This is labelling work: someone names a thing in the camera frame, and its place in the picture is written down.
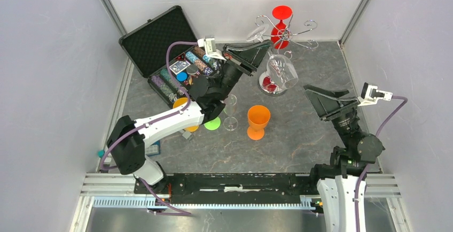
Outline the red plastic wine glass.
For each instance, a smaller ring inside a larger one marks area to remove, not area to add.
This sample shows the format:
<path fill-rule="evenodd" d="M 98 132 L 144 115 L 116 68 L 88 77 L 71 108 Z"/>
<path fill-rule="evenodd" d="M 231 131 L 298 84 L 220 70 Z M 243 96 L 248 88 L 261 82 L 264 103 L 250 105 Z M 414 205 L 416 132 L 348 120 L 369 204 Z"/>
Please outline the red plastic wine glass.
<path fill-rule="evenodd" d="M 273 25 L 270 39 L 274 43 L 275 49 L 284 49 L 289 45 L 289 40 L 285 38 L 287 24 L 284 23 L 284 20 L 291 18 L 292 15 L 292 9 L 286 5 L 280 5 L 273 9 L 272 16 L 278 20 L 278 23 Z"/>

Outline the clear wine glass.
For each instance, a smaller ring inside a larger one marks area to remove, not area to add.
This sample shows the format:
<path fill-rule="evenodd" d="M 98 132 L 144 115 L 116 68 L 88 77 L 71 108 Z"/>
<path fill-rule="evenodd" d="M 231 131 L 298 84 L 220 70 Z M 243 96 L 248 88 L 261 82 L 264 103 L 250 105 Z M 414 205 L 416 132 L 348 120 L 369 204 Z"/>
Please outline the clear wine glass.
<path fill-rule="evenodd" d="M 289 88 L 295 86 L 299 80 L 297 72 L 291 62 L 291 51 L 283 55 L 267 51 L 268 61 L 266 70 L 259 76 L 260 89 L 272 96 L 285 93 Z"/>
<path fill-rule="evenodd" d="M 238 127 L 238 120 L 234 117 L 237 110 L 237 97 L 233 94 L 230 94 L 224 100 L 224 104 L 224 112 L 227 115 L 224 120 L 224 126 L 226 130 L 233 131 Z"/>

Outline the orange plastic wine glass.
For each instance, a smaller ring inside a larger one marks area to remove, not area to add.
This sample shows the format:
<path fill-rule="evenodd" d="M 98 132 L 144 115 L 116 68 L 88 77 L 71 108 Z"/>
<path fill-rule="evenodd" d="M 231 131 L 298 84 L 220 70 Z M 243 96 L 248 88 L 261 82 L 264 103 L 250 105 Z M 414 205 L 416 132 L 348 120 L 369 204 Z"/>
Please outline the orange plastic wine glass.
<path fill-rule="evenodd" d="M 252 140 L 260 140 L 265 135 L 265 127 L 271 118 L 269 109 L 263 105 L 254 105 L 247 112 L 249 127 L 247 136 Z"/>

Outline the clear wine glass front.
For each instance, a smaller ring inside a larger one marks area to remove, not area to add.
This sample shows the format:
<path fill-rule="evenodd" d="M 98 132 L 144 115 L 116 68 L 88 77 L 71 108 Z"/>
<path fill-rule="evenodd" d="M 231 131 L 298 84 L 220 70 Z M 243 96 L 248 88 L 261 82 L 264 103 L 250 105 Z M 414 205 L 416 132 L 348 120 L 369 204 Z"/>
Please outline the clear wine glass front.
<path fill-rule="evenodd" d="M 226 130 L 233 131 L 238 127 L 238 120 L 234 117 L 237 110 L 237 97 L 233 94 L 230 94 L 224 100 L 224 104 L 224 112 L 227 115 L 224 120 L 224 126 Z"/>

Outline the green plastic wine glass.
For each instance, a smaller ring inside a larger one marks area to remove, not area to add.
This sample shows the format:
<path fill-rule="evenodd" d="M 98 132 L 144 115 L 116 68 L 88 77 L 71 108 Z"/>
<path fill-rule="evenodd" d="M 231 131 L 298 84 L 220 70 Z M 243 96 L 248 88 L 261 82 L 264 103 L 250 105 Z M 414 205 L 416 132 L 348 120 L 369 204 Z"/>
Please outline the green plastic wine glass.
<path fill-rule="evenodd" d="M 217 130 L 221 125 L 221 119 L 219 117 L 204 124 L 207 130 Z"/>

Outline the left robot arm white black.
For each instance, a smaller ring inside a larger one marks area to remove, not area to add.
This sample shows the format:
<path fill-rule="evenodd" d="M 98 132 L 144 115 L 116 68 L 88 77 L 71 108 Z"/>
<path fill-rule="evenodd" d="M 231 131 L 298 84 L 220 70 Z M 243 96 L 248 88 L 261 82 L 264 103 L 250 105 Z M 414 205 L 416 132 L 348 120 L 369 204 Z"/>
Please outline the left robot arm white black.
<path fill-rule="evenodd" d="M 181 91 L 187 97 L 185 105 L 138 120 L 121 117 L 108 138 L 106 154 L 115 162 L 113 169 L 120 174 L 133 174 L 144 180 L 155 193 L 167 189 L 168 179 L 163 169 L 145 154 L 145 147 L 187 127 L 203 125 L 214 120 L 225 108 L 225 99 L 244 74 L 252 76 L 273 46 L 271 40 L 245 46 L 226 44 L 221 52 L 215 49 L 213 38 L 196 42 L 177 41 L 176 45 L 203 47 L 208 56 L 223 61 L 218 75 L 200 75 L 189 90 Z"/>

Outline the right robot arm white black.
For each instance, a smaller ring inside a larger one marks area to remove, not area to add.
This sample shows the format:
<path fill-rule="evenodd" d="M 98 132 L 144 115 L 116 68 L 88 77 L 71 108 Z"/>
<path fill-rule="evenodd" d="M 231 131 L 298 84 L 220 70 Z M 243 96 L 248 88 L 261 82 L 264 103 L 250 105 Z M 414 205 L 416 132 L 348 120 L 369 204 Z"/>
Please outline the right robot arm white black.
<path fill-rule="evenodd" d="M 328 164 L 316 164 L 309 174 L 309 188 L 319 194 L 327 231 L 365 231 L 365 174 L 384 151 L 380 139 L 363 131 L 357 109 L 390 100 L 390 93 L 380 92 L 365 83 L 358 97 L 348 97 L 348 90 L 329 91 L 312 85 L 304 86 L 322 121 L 333 124 L 343 146 L 335 146 Z"/>

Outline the silver dealer button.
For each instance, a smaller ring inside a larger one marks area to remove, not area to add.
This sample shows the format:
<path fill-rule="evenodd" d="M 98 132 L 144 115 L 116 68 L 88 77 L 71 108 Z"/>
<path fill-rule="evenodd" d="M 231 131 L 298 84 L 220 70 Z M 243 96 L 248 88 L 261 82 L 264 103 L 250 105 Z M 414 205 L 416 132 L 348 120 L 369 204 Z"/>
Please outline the silver dealer button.
<path fill-rule="evenodd" d="M 199 69 L 195 64 L 191 64 L 186 68 L 186 72 L 189 75 L 197 75 L 199 72 Z"/>

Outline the playing card deck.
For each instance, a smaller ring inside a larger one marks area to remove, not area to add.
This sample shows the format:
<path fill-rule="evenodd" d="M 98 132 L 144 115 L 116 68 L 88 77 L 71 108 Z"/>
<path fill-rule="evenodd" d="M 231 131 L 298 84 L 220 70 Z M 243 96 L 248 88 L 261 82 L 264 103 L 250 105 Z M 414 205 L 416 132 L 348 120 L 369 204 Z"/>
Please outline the playing card deck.
<path fill-rule="evenodd" d="M 184 72 L 188 67 L 190 66 L 190 63 L 186 60 L 177 60 L 173 64 L 171 64 L 170 70 L 173 72 L 173 74 L 177 75 L 181 72 Z"/>

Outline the blue round dealer chip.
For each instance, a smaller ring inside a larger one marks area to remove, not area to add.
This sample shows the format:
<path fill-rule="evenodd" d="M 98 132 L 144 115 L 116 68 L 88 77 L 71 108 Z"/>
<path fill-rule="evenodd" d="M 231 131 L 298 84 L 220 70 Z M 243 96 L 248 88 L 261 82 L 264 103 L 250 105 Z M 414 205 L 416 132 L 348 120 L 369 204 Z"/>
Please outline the blue round dealer chip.
<path fill-rule="evenodd" d="M 176 78 L 179 82 L 186 81 L 188 79 L 188 74 L 185 72 L 180 72 L 176 75 Z"/>

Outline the black poker chip case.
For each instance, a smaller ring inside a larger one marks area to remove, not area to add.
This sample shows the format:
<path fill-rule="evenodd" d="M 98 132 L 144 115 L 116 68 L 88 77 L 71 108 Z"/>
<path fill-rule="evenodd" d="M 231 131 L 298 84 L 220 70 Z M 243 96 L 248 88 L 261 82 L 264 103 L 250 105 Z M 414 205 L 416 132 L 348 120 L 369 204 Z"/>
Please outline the black poker chip case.
<path fill-rule="evenodd" d="M 175 5 L 121 37 L 119 45 L 149 86 L 172 107 L 184 95 L 180 87 L 189 90 L 194 85 L 190 75 L 186 81 L 177 80 L 169 67 L 175 61 L 186 60 L 195 64 L 199 69 L 196 76 L 220 77 L 220 62 L 202 54 L 202 47 L 176 45 L 168 50 L 174 42 L 194 42 L 196 39 L 182 7 Z"/>

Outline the teal small object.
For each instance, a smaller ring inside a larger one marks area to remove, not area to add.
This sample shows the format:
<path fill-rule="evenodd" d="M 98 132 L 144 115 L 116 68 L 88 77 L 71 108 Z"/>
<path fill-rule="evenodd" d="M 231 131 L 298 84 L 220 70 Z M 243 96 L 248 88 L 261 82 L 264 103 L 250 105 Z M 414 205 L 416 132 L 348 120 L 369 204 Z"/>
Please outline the teal small object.
<path fill-rule="evenodd" d="M 104 150 L 99 150 L 99 151 L 97 152 L 98 158 L 102 158 L 102 157 L 104 156 L 104 154 L 105 154 L 105 151 L 104 151 Z"/>

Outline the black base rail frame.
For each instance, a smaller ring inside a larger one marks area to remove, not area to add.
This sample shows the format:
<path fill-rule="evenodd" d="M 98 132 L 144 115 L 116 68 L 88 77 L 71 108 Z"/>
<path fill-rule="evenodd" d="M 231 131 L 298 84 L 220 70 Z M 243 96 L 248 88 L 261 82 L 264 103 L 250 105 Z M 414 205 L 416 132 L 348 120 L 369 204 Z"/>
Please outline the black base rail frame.
<path fill-rule="evenodd" d="M 96 208 L 136 208 L 164 214 L 204 210 L 322 212 L 340 197 L 335 182 L 311 182 L 306 173 L 174 173 L 153 187 L 133 175 L 89 173 L 82 197 Z"/>

